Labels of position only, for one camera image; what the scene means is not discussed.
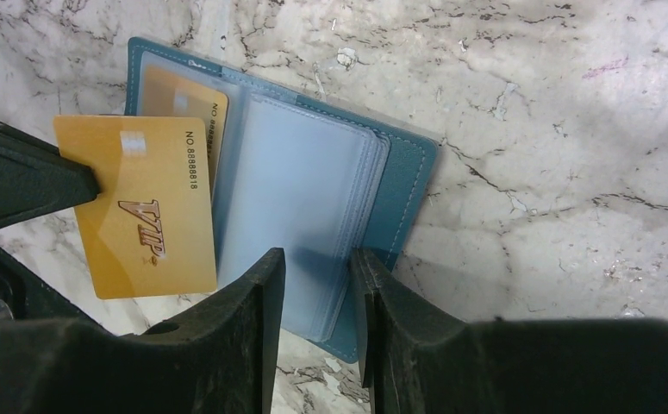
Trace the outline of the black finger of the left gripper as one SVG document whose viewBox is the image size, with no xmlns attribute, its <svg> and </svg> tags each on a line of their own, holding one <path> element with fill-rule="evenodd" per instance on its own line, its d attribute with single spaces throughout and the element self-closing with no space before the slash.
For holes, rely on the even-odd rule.
<svg viewBox="0 0 668 414">
<path fill-rule="evenodd" d="M 0 229 L 93 201 L 100 192 L 90 167 L 0 122 Z"/>
</svg>

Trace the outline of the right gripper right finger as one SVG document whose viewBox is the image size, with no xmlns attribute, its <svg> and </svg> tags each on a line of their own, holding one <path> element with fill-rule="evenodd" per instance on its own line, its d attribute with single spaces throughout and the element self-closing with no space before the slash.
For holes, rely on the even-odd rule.
<svg viewBox="0 0 668 414">
<path fill-rule="evenodd" d="M 375 413 L 668 413 L 668 322 L 467 323 L 353 251 L 362 385 Z"/>
</svg>

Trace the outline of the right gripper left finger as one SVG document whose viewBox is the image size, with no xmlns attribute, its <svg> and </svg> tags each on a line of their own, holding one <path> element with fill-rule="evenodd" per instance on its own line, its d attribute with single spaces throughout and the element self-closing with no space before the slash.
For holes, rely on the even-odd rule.
<svg viewBox="0 0 668 414">
<path fill-rule="evenodd" d="M 267 413 L 285 257 L 140 335 L 77 318 L 0 320 L 0 413 Z"/>
</svg>

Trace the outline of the gold credit card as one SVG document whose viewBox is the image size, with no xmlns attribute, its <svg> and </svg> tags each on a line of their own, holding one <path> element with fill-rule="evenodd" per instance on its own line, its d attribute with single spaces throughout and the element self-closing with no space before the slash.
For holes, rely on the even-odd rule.
<svg viewBox="0 0 668 414">
<path fill-rule="evenodd" d="M 138 114 L 203 120 L 212 185 L 221 155 L 228 105 L 225 93 L 169 69 L 150 64 L 143 70 Z"/>
<path fill-rule="evenodd" d="M 217 287 L 211 183 L 202 120 L 56 116 L 63 157 L 100 186 L 75 209 L 96 295 L 141 298 Z"/>
</svg>

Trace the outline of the blue card holder wallet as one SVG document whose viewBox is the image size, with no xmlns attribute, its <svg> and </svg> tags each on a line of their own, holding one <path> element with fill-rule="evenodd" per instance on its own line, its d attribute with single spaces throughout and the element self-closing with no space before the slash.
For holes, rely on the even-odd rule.
<svg viewBox="0 0 668 414">
<path fill-rule="evenodd" d="M 282 248 L 283 329 L 354 363 L 348 257 L 369 248 L 394 267 L 434 170 L 437 143 L 142 37 L 128 42 L 128 115 L 140 116 L 150 64 L 229 98 L 212 197 L 219 286 L 238 279 L 269 248 Z"/>
</svg>

